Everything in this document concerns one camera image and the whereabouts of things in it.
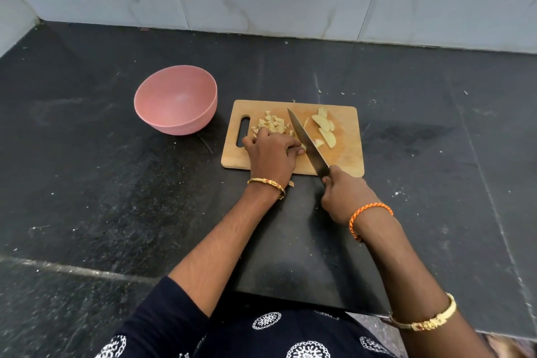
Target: dark blue sleeve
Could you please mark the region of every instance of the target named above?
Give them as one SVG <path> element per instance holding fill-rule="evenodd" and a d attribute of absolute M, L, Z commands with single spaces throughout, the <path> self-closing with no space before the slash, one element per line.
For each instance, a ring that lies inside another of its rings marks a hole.
<path fill-rule="evenodd" d="M 96 358 L 192 356 L 209 326 L 184 290 L 164 277 Z"/>

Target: forearm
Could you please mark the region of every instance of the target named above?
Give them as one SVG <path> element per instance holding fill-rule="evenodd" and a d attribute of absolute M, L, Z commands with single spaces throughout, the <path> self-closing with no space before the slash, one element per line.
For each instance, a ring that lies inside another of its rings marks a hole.
<path fill-rule="evenodd" d="M 383 209 L 364 212 L 360 222 L 393 317 L 399 322 L 420 322 L 445 311 L 449 298 L 413 250 L 399 222 Z M 402 330 L 401 336 L 411 358 L 492 357 L 458 310 L 439 328 Z"/>
<path fill-rule="evenodd" d="M 253 231 L 278 194 L 270 185 L 249 185 L 231 211 L 169 274 L 208 317 Z"/>

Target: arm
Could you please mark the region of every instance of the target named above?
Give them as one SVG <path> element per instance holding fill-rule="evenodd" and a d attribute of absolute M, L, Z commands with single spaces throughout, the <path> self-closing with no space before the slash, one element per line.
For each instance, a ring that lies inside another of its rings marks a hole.
<path fill-rule="evenodd" d="M 295 157 L 304 151 L 298 140 L 259 129 L 258 138 L 243 139 L 253 178 L 268 178 L 286 187 L 295 168 Z M 208 317 L 261 218 L 278 199 L 277 188 L 253 182 L 232 210 L 171 271 L 169 277 Z"/>
<path fill-rule="evenodd" d="M 324 181 L 323 208 L 332 219 L 348 224 L 361 206 L 380 202 L 362 178 L 354 178 L 337 166 Z M 384 208 L 369 208 L 354 221 L 386 288 L 395 320 L 426 321 L 449 306 L 449 298 L 410 245 L 399 221 Z M 457 312 L 443 326 L 431 331 L 401 330 L 411 358 L 493 358 L 464 317 Z"/>

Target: countertop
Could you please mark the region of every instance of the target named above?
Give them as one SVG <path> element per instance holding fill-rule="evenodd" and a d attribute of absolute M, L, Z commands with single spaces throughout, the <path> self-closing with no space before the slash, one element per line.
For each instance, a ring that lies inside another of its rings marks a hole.
<path fill-rule="evenodd" d="M 218 84 L 215 117 L 185 137 L 133 108 L 138 85 L 177 64 Z M 220 165 L 236 99 L 356 107 L 367 182 L 466 318 L 536 338 L 536 79 L 530 55 L 38 26 L 0 59 L 1 344 L 98 351 L 244 189 L 248 172 Z M 371 257 L 321 209 L 319 179 L 293 181 L 229 289 L 386 314 Z M 62 342 L 54 315 L 66 317 Z"/>

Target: potato slice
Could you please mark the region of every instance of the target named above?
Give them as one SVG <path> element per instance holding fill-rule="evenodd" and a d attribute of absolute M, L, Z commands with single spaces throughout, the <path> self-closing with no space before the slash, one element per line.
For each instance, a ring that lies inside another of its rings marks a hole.
<path fill-rule="evenodd" d="M 324 130 L 323 128 L 319 128 L 319 133 L 325 139 L 326 144 L 328 144 L 328 147 L 333 149 L 333 147 L 336 145 L 336 137 L 334 136 L 334 134 L 330 131 Z"/>
<path fill-rule="evenodd" d="M 316 124 L 318 124 L 321 129 L 323 129 L 325 132 L 330 132 L 330 123 L 328 123 L 328 120 L 326 117 L 321 115 L 312 115 L 312 119 L 315 121 Z"/>

